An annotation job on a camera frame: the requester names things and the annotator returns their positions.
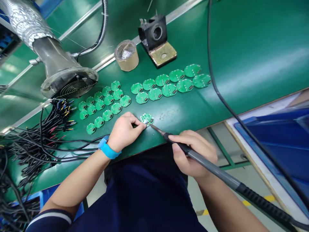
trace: white stripe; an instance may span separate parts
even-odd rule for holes
[[[32,223],[36,222],[37,220],[42,219],[42,218],[46,218],[46,217],[58,217],[58,218],[63,218],[63,219],[66,220],[69,224],[72,223],[71,219],[70,219],[67,215],[65,215],[65,214],[63,214],[63,213],[54,213],[54,212],[50,212],[50,213],[46,213],[46,214],[43,214],[43,215],[41,215],[41,216],[38,216],[36,219],[32,220],[32,221],[30,222],[30,224],[28,225],[28,227],[29,227]]]

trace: yellow floor marking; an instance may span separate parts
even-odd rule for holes
[[[266,200],[268,200],[269,202],[273,202],[273,201],[276,201],[275,197],[273,195],[269,195],[269,196],[265,196],[264,197]],[[242,203],[245,205],[245,206],[250,206],[251,204],[248,202],[248,201],[242,201]],[[196,212],[197,213],[197,216],[201,216],[201,215],[209,215],[209,212],[207,209],[204,210],[204,212],[201,214],[200,213],[201,211],[199,212]]]

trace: hand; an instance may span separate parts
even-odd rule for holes
[[[138,120],[131,112],[127,112],[117,119],[107,144],[115,152],[120,152],[133,143],[146,127],[147,125]]]
[[[174,142],[180,142],[190,145],[196,152],[200,153],[212,163],[218,161],[216,148],[206,139],[192,130],[185,130],[180,135],[170,135],[169,139]],[[194,178],[203,178],[211,176],[211,173],[202,165],[190,157],[186,157],[177,143],[173,144],[174,160],[182,173]]]

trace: blue wristwatch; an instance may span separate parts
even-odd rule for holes
[[[115,152],[113,149],[111,149],[109,147],[109,145],[107,144],[107,141],[109,139],[109,135],[105,136],[104,138],[102,138],[102,140],[100,141],[98,148],[104,152],[104,154],[110,158],[111,160],[115,159],[118,155],[121,154],[121,151],[119,153]]]

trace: person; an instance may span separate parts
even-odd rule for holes
[[[175,143],[116,162],[106,169],[111,153],[119,154],[145,128],[132,113],[123,114],[107,143],[103,141],[102,149],[60,184],[26,232],[206,231],[192,207],[188,175],[197,181],[219,232],[268,231],[224,182],[186,157]],[[169,138],[188,144],[211,162],[217,162],[215,147],[198,133],[186,130]],[[105,169],[106,193],[73,222],[79,205]]]

